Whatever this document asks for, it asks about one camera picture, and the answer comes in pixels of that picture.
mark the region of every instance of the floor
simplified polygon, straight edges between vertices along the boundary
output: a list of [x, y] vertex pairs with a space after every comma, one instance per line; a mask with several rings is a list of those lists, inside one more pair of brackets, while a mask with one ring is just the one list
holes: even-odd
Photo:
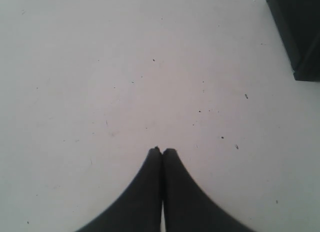
[[259, 232], [320, 227], [320, 84], [265, 0], [0, 0], [0, 224], [75, 231], [176, 148]]

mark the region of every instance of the white floor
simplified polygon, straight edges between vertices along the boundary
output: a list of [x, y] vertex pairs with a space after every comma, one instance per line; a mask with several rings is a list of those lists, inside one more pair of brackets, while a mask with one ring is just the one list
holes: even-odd
[[319, 230], [320, 84], [265, 0], [0, 0], [0, 27], [2, 231], [78, 229], [156, 145], [256, 231]]

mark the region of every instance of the white surface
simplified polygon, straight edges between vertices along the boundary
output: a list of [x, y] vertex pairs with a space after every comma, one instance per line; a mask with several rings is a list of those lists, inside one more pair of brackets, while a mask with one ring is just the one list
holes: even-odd
[[156, 145], [257, 231], [319, 230], [320, 85], [265, 0], [0, 0], [0, 26], [2, 231], [76, 230]]

